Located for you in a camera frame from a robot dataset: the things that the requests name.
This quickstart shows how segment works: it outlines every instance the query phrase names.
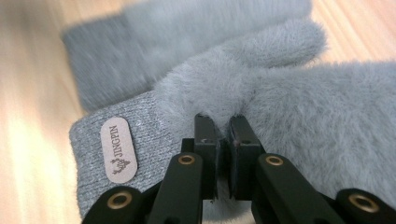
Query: leather label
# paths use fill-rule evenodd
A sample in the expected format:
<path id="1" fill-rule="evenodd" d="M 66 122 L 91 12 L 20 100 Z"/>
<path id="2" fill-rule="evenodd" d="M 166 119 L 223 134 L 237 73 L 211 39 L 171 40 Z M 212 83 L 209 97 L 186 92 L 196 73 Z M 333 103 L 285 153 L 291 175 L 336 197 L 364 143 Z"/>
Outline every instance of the leather label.
<path id="1" fill-rule="evenodd" d="M 128 121 L 108 119 L 100 135 L 107 178 L 117 184 L 130 181 L 136 174 L 137 161 Z"/>

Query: wooden table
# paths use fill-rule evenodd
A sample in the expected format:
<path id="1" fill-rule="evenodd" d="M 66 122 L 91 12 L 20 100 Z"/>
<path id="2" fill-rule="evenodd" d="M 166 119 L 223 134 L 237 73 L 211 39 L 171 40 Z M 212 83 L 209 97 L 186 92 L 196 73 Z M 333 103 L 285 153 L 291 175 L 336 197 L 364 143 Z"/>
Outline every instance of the wooden table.
<path id="1" fill-rule="evenodd" d="M 0 2 L 0 223 L 79 223 L 68 140 L 85 112 L 61 31 L 131 0 Z M 317 61 L 396 59 L 396 1 L 315 1 L 329 50 Z"/>

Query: fuzzy gray mitten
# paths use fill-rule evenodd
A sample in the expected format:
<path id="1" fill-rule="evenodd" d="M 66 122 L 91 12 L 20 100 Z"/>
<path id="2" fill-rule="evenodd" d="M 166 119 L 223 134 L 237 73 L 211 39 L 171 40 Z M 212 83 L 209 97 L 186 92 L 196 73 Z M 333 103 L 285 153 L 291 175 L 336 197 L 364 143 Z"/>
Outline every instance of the fuzzy gray mitten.
<path id="1" fill-rule="evenodd" d="M 135 177 L 124 185 L 146 190 L 163 178 L 170 158 L 180 151 L 181 137 L 192 137 L 182 134 L 186 129 L 191 129 L 187 133 L 193 130 L 190 121 L 194 115 L 190 117 L 190 113 L 185 113 L 189 110 L 184 108 L 185 105 L 191 106 L 192 110 L 189 111 L 200 108 L 199 111 L 206 114 L 212 111 L 219 116 L 224 113 L 231 116 L 235 109 L 226 107 L 229 111 L 219 111 L 219 106 L 232 105 L 238 108 L 239 99 L 245 97 L 245 94 L 237 86 L 245 78 L 250 80 L 252 73 L 249 69 L 253 72 L 258 68 L 306 63 L 322 52 L 324 39 L 320 27 L 312 21 L 288 21 L 227 41 L 187 60 L 176 68 L 156 91 L 149 91 L 101 109 L 75 123 L 70 131 L 70 139 L 78 165 L 78 205 L 82 216 L 86 215 L 102 193 L 117 186 L 106 177 L 100 140 L 101 127 L 109 118 L 125 118 L 129 122 L 134 141 L 138 169 Z M 190 70 L 199 73 L 190 74 Z M 208 77 L 214 78 L 214 82 L 207 83 Z M 193 95 L 205 89 L 200 90 L 201 87 L 195 86 L 191 81 L 213 88 L 214 94 L 196 99 Z M 189 98 L 180 98 L 182 96 L 179 94 L 184 93 L 187 93 L 186 96 Z M 175 101 L 171 100 L 171 95 L 175 96 Z M 176 111 L 170 106 L 166 107 L 167 103 L 174 105 Z M 217 124 L 220 123 L 218 117 L 214 119 Z M 222 196 L 220 201 L 214 202 L 213 205 L 205 203 L 204 218 L 236 220 L 237 216 L 248 210 L 248 207 L 248 203 L 236 203 Z"/>
<path id="2" fill-rule="evenodd" d="M 148 91 L 190 56 L 309 15 L 309 0 L 149 0 L 64 33 L 89 112 Z"/>

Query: brass grommet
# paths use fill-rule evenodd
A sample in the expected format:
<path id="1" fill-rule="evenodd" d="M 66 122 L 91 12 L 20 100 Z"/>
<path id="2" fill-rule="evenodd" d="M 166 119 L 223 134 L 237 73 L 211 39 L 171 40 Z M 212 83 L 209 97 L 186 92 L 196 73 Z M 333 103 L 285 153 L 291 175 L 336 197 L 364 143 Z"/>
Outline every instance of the brass grommet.
<path id="1" fill-rule="evenodd" d="M 183 165 L 190 165 L 195 162 L 195 158 L 190 155 L 184 155 L 178 158 L 178 162 Z"/>
<path id="2" fill-rule="evenodd" d="M 121 203 L 116 202 L 118 197 L 125 197 L 125 200 Z M 107 206 L 111 209 L 120 209 L 128 205 L 132 201 L 132 194 L 126 190 L 113 194 L 107 200 Z"/>
<path id="3" fill-rule="evenodd" d="M 376 204 L 373 200 L 367 198 L 364 195 L 355 193 L 355 194 L 349 195 L 348 199 L 353 205 L 355 205 L 359 209 L 366 211 L 368 213 L 376 213 L 379 211 L 378 204 Z M 359 200 L 363 200 L 368 204 L 361 204 L 359 202 Z"/>
<path id="4" fill-rule="evenodd" d="M 265 158 L 265 160 L 271 165 L 278 166 L 278 165 L 282 165 L 283 164 L 283 160 L 280 159 L 277 156 L 269 156 L 269 157 Z"/>

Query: label logo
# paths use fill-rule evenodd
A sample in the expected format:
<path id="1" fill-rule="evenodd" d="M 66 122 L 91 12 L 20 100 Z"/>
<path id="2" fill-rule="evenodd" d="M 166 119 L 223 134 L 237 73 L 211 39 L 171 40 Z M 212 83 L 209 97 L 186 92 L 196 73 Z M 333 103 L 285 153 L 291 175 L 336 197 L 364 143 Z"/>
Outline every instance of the label logo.
<path id="1" fill-rule="evenodd" d="M 100 134 L 107 178 L 117 184 L 130 181 L 136 174 L 137 161 L 128 121 L 108 119 Z"/>

